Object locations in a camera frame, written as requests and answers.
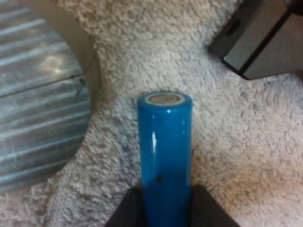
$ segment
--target white towel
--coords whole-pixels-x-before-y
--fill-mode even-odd
[[[46,183],[0,196],[1,227],[103,226],[140,180],[136,99],[189,94],[193,183],[243,227],[303,223],[303,83],[245,81],[207,54],[240,0],[64,0],[98,49],[98,105],[83,146]]]

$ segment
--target blue battery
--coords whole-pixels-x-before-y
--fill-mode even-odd
[[[192,99],[156,92],[138,99],[141,173],[149,227],[188,227]]]

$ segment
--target galvanized metal surface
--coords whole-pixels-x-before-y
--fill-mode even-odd
[[[60,170],[81,145],[90,114],[69,45],[30,8],[0,0],[0,192]]]

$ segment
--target metal bucket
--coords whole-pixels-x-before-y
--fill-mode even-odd
[[[68,13],[48,1],[0,0],[0,192],[41,182],[75,155],[98,70]]]

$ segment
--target finger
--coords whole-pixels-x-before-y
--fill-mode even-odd
[[[117,210],[105,227],[146,227],[142,191],[132,188],[127,191]]]
[[[193,187],[192,227],[240,227],[205,187]]]

